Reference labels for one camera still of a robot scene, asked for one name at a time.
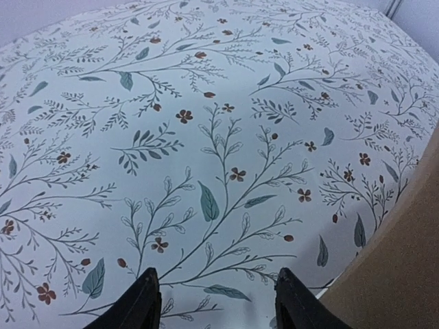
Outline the brown cardboard box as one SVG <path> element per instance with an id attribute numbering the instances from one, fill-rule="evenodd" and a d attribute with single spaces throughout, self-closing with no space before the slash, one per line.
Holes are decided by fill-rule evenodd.
<path id="1" fill-rule="evenodd" d="M 438 132 L 400 200 L 320 301 L 353 328 L 438 327 Z"/>

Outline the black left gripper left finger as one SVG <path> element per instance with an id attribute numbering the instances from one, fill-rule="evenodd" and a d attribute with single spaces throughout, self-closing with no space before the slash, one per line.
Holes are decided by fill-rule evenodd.
<path id="1" fill-rule="evenodd" d="M 158 329 L 161 292 L 157 271 L 147 268 L 127 291 L 86 329 Z"/>

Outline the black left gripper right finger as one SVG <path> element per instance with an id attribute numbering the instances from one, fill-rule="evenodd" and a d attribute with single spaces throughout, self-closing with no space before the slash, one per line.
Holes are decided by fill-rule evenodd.
<path id="1" fill-rule="evenodd" d="M 351 329 L 327 309 L 292 271 L 283 267 L 275 284 L 276 327 L 280 329 Z"/>

